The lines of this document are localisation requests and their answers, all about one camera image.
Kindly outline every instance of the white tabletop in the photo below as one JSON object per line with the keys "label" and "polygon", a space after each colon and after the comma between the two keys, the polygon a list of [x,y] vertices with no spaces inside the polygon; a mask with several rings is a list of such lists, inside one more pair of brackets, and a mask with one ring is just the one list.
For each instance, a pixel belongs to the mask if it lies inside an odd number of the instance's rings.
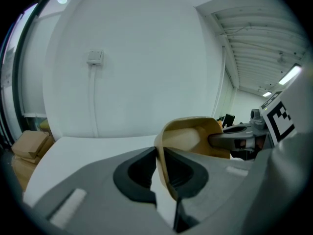
{"label": "white tabletop", "polygon": [[[33,207],[46,192],[83,166],[128,151],[154,146],[155,137],[60,138],[37,165],[27,185],[23,200]],[[157,169],[152,177],[151,190],[156,193],[157,211],[172,226],[176,202],[161,184]]]}

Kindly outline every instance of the ceiling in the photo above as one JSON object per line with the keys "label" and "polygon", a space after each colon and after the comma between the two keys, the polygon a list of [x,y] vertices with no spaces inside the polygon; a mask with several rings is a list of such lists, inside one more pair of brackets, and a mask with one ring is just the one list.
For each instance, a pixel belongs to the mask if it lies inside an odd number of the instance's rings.
{"label": "ceiling", "polygon": [[288,10],[243,6],[212,13],[231,47],[239,89],[262,95],[284,89],[278,81],[301,59],[309,41]]}

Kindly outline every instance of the white table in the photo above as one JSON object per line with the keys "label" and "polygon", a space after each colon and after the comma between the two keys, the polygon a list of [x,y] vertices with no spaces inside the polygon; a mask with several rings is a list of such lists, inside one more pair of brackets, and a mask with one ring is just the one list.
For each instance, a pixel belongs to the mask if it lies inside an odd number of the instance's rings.
{"label": "white table", "polygon": [[[60,138],[37,165],[27,185],[23,200],[33,207],[46,192],[83,166],[128,151],[154,146],[155,137]],[[172,227],[176,202],[161,184],[157,169],[152,177],[151,190],[156,193],[157,211]]]}

